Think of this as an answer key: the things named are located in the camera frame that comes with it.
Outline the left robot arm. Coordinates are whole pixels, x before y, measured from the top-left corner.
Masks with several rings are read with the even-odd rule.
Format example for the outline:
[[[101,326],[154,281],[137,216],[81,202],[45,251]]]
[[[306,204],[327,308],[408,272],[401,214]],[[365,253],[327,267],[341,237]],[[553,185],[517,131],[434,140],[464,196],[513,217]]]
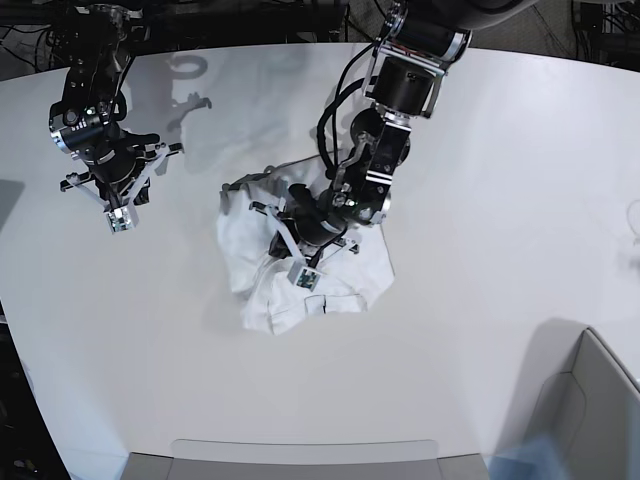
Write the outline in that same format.
[[[444,77],[472,34],[501,23],[529,7],[527,1],[395,1],[377,38],[366,47],[367,75],[339,83],[320,117],[316,137],[329,186],[313,194],[301,183],[289,187],[293,204],[277,219],[269,253],[286,258],[294,246],[314,248],[316,265],[325,249],[358,225],[381,224],[390,208],[395,170],[410,151],[410,121],[430,118]],[[326,124],[356,91],[370,100],[350,126],[354,143],[344,160],[327,151]],[[291,240],[293,246],[286,242]]]

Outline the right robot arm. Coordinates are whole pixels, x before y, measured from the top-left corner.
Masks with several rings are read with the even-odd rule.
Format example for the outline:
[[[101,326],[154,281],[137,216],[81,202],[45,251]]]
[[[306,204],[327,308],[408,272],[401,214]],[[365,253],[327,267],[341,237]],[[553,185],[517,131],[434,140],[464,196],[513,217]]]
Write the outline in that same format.
[[[61,100],[49,110],[56,146],[88,168],[79,182],[92,181],[112,208],[136,201],[131,192],[156,133],[134,134],[119,125],[128,112],[122,85],[144,38],[145,1],[73,1],[61,27],[62,56],[69,63]]]

